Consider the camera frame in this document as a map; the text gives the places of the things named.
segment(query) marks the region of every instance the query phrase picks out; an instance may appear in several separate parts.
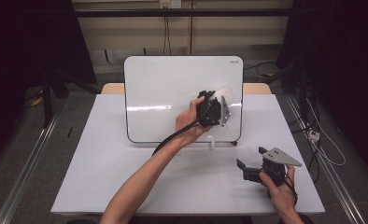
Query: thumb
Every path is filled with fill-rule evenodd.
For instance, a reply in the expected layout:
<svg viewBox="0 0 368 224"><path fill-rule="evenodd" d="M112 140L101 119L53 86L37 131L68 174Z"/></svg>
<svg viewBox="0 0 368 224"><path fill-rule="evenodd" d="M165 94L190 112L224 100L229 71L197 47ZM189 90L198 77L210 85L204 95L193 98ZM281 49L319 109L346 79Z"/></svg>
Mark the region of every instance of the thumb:
<svg viewBox="0 0 368 224"><path fill-rule="evenodd" d="M279 192L279 189L268 174L266 174L265 172L260 172L260 179L262 180L263 184L269 189L271 195L275 195Z"/></svg>

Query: horizontal bar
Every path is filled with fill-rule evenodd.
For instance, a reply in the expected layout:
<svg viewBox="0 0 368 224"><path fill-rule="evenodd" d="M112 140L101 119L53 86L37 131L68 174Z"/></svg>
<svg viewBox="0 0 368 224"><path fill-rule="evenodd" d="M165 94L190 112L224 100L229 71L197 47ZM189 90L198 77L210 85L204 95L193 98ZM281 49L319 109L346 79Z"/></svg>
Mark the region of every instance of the horizontal bar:
<svg viewBox="0 0 368 224"><path fill-rule="evenodd" d="M317 8L256 8L256 9L87 9L72 11L28 10L27 15L63 16L75 14L78 18L103 17L282 17L319 13Z"/></svg>

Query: person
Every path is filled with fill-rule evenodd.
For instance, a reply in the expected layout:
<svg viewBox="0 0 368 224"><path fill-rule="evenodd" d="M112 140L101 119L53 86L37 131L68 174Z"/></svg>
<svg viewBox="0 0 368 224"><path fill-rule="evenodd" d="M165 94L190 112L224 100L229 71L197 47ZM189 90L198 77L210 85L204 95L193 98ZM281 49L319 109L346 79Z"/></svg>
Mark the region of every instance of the person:
<svg viewBox="0 0 368 224"><path fill-rule="evenodd" d="M176 130L196 120L196 106L205 98L201 97L190 102L190 108L183 111L176 118ZM126 182L109 202L103 213L101 224L129 223L136 210L146 200L151 189L161 175L163 169L176 154L185 146L193 143L211 127L195 126L181 133L169 141L154 156L150 157ZM294 167L288 167L288 176L294 180ZM282 185L277 187L272 179L264 172L260 173L263 185L271 192L271 200L276 213L284 223L303 223L295 210L294 198L291 190Z"/></svg>

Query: gray carpet floor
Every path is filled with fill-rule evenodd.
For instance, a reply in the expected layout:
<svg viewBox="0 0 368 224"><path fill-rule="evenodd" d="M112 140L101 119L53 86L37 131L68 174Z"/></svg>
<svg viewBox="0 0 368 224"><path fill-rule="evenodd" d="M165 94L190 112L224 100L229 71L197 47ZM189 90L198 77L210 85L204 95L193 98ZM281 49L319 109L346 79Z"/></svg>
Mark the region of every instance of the gray carpet floor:
<svg viewBox="0 0 368 224"><path fill-rule="evenodd" d="M254 78L251 73L247 73L247 76L249 80ZM122 79L114 77L114 80L121 81ZM101 77L99 85L103 86L106 82L110 82L110 80ZM94 95L76 87L70 87L69 89L71 92L67 99L54 98L52 100L54 105L57 105L59 101L64 101L63 112L58 118L50 140L46 144L35 171L32 173L30 182L21 196L21 201L10 223L66 223L69 220L80 218L61 217L50 212L95 98ZM278 81L271 85L271 90L276 95L286 120L288 122L295 120L286 96L279 87ZM320 111L320 123L323 129L340 146L347 157L347 164L342 167L335 167L335 170L347 186L349 193L360 208L366 223L368 223L368 166L359 158L350 141L340 134L338 131L339 127L333 121L328 109L323 107L322 102L318 103L318 107ZM5 148L2 149L0 153L0 208L29 157L41 133L42 124L42 104L34 107L25 107L21 112L15 131L10 139L7 140ZM294 125L291 128L296 130L299 129L299 126ZM294 133L293 137L305 162L310 161L312 153L304 134ZM341 157L332 143L323 135L321 136L321 141L329 157L333 161L340 161ZM315 174L316 172L317 166L314 164L311 174ZM326 213L312 216L311 218L314 222L350 223L346 211L338 201L328 179L321 169L319 179L315 185L326 208ZM95 222L99 220L98 216L84 218L91 219ZM163 221L163 219L153 220L157 222ZM277 222L277 216L253 217L253 223ZM188 217L180 219L177 223L239 223L239 220L237 217Z"/></svg>

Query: table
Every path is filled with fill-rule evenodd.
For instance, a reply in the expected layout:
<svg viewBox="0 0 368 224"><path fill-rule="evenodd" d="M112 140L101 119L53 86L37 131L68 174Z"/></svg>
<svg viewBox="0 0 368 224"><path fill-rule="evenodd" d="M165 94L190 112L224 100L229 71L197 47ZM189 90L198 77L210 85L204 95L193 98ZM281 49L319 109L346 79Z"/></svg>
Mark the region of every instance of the table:
<svg viewBox="0 0 368 224"><path fill-rule="evenodd" d="M265 86L245 84L245 89ZM108 84L103 93L122 90ZM138 216L245 216L273 214L274 207L258 183L243 180L236 158L260 167L258 147L279 147L304 164L273 94L247 94L243 131L237 147L186 147L169 163ZM96 97L87 125L51 209L64 216L102 214L123 182L152 154L126 137L122 94ZM297 211L324 212L306 168L296 169Z"/></svg>

